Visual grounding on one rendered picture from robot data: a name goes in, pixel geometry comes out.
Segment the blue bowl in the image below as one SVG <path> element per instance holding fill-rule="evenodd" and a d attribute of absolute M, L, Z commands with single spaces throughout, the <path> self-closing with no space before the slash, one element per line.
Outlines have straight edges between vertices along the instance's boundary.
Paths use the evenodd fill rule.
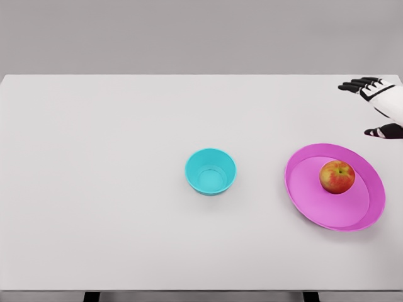
<path fill-rule="evenodd" d="M 233 185 L 237 177 L 237 164 L 223 150 L 204 148 L 189 156 L 184 166 L 184 175 L 196 192 L 215 196 Z"/>

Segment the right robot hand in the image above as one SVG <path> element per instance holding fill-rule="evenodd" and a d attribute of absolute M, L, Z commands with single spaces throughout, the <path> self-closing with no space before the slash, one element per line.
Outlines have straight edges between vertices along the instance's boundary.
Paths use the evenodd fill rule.
<path fill-rule="evenodd" d="M 396 86 L 382 78 L 362 77 L 344 82 L 338 85 L 338 89 L 359 95 L 375 111 L 392 121 L 365 130 L 366 136 L 403 140 L 403 86 Z"/>

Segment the pink plate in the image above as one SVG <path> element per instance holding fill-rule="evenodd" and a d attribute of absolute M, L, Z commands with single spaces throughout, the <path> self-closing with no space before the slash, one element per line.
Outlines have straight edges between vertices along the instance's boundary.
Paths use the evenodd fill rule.
<path fill-rule="evenodd" d="M 355 171 L 355 182 L 342 194 L 331 194 L 320 184 L 321 167 L 332 160 L 347 162 Z M 338 232 L 364 230 L 381 217 L 385 188 L 377 171 L 354 151 L 331 143 L 315 143 L 297 150 L 285 167 L 285 187 L 307 219 Z"/>

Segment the red yellow apple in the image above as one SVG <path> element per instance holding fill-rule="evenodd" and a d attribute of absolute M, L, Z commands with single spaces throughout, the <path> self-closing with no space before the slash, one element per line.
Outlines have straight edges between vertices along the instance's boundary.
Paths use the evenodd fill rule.
<path fill-rule="evenodd" d="M 331 194 L 345 193 L 353 186 L 355 178 L 354 169 L 341 160 L 327 162 L 319 171 L 321 186 Z"/>

